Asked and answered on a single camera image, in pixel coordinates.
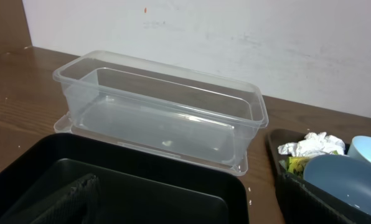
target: crumpled paper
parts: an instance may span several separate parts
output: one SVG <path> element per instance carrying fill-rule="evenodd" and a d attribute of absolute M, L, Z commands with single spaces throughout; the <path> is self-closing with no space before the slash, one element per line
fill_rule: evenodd
<path fill-rule="evenodd" d="M 290 142 L 278 147 L 278 153 L 281 155 L 292 154 L 296 157 L 313 158 L 324 154 L 344 155 L 345 143 L 327 133 L 309 133 L 300 142 Z"/>

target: black tray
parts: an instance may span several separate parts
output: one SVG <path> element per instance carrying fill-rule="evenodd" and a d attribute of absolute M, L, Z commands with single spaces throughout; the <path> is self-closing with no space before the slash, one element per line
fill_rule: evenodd
<path fill-rule="evenodd" d="M 266 149 L 271 170 L 276 178 L 276 197 L 287 223 L 371 223 L 371 216 L 351 207 L 296 175 L 288 173 L 279 161 L 287 155 L 278 153 L 278 146 L 298 142 L 306 134 L 276 129 L 266 136 Z M 345 153 L 350 144 L 346 144 Z"/>
<path fill-rule="evenodd" d="M 101 188 L 95 223 L 248 223 L 236 177 L 72 134 L 43 138 L 0 173 L 0 218 L 89 173 Z"/>

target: brown wooden surface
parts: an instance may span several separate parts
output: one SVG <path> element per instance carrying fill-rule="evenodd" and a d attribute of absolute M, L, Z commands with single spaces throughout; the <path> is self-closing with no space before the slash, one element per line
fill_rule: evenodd
<path fill-rule="evenodd" d="M 0 55 L 0 171 L 52 134 L 53 124 L 68 111 L 52 72 L 75 58 L 33 47 Z M 371 119 L 272 97 L 265 97 L 265 103 L 270 123 L 248 149 L 249 171 L 240 180 L 252 202 L 250 223 L 284 223 L 265 148 L 267 132 L 276 128 L 328 131 L 350 142 L 356 135 L 371 136 Z"/>
<path fill-rule="evenodd" d="M 0 54 L 31 44 L 22 0 L 0 0 Z"/>

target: clear plastic container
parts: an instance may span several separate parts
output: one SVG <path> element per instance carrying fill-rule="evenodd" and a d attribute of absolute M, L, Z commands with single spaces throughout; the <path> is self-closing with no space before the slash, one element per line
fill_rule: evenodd
<path fill-rule="evenodd" d="M 56 132 L 234 175 L 247 171 L 248 146 L 268 124 L 256 86 L 139 58 L 94 51 L 53 77 L 69 107 Z"/>

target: container lip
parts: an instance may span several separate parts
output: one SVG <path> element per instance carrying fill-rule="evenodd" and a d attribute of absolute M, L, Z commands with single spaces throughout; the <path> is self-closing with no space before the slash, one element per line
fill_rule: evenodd
<path fill-rule="evenodd" d="M 154 62 L 154 61 L 141 59 L 141 58 L 137 58 L 137 57 L 121 55 L 121 54 L 117 54 L 117 53 L 113 53 L 113 52 L 109 52 L 109 51 L 105 51 L 105 50 L 94 50 L 94 51 L 92 51 L 92 52 L 90 52 L 90 53 L 88 53 L 84 56 L 81 56 L 81 57 L 79 57 L 79 58 L 61 66 L 61 67 L 59 67 L 58 69 L 54 70 L 53 79 L 57 82 L 66 83 L 66 84 L 69 84 L 69 85 L 82 85 L 82 86 L 88 86 L 88 87 L 92 87 L 92 88 L 98 87 L 100 91 L 105 92 L 105 93 L 110 92 L 110 91 L 127 92 L 127 91 L 123 91 L 123 90 L 110 88 L 110 87 L 107 87 L 107 86 L 101 86 L 101 85 L 95 85 L 95 84 L 92 84 L 92 83 L 87 83 L 87 82 L 85 82 L 83 80 L 80 80 L 80 79 L 74 79 L 74 78 L 65 77 L 65 76 L 61 75 L 62 71 L 64 71 L 66 68 L 72 66 L 73 64 L 75 64 L 75 63 L 77 63 L 77 62 L 79 62 L 79 61 L 81 61 L 85 58 L 90 58 L 90 57 L 93 58 L 93 57 L 95 57 L 95 55 L 98 55 L 98 54 L 115 54 L 115 55 L 120 55 L 120 56 L 124 56 L 124 57 L 128 57 L 128 58 L 132 58 L 132 59 L 135 59 L 135 60 L 145 60 L 145 61 L 148 61 L 148 62 L 151 62 L 151 63 L 155 63 L 157 65 L 162 65 L 164 67 L 171 67 L 171 68 L 175 68 L 175 69 L 178 69 L 178 70 L 194 72 L 194 73 L 198 73 L 198 74 L 201 74 L 201 75 L 207 75 L 207 76 L 210 76 L 210 77 L 220 78 L 222 80 L 228 80 L 230 82 L 246 83 L 250 87 L 250 89 L 253 90 L 251 92 L 255 92 L 256 95 L 258 96 L 259 104 L 260 104 L 259 106 L 260 106 L 261 113 L 262 113 L 262 116 L 263 116 L 261 120 L 252 120 L 252 119 L 240 118 L 240 117 L 231 116 L 231 115 L 228 115 L 228 114 L 222 114 L 222 113 L 218 113 L 218 112 L 214 112 L 214 111 L 208 111 L 208 110 L 203 110 L 203 109 L 200 109 L 200 108 L 194 108 L 194 107 L 187 106 L 187 105 L 181 105 L 181 104 L 171 102 L 171 101 L 170 101 L 170 103 L 181 106 L 183 108 L 190 108 L 192 110 L 197 110 L 197 111 L 200 111 L 203 114 L 209 114 L 211 116 L 216 116 L 216 117 L 219 117 L 219 118 L 221 117 L 223 119 L 227 118 L 226 121 L 228 121 L 228 119 L 229 119 L 230 122 L 234 122 L 234 123 L 237 123 L 237 124 L 241 124 L 241 125 L 245 125 L 245 126 L 249 126 L 249 127 L 253 127 L 253 128 L 265 128 L 268 125 L 268 115 L 267 115 L 265 102 L 263 100 L 263 96 L 261 95 L 260 89 L 252 83 L 243 82 L 243 81 L 239 81 L 239 80 L 234 80 L 234 79 L 227 78 L 227 77 L 220 77 L 220 76 L 212 75 L 212 74 L 209 74 L 209 73 L 190 70 L 190 69 L 187 69 L 187 68 L 177 67 L 177 66 L 174 66 L 174 65 L 167 65 L 167 64 L 164 64 L 164 63 Z M 250 110 L 250 113 L 251 113 L 252 112 L 251 104 L 249 104 L 249 110 Z"/>

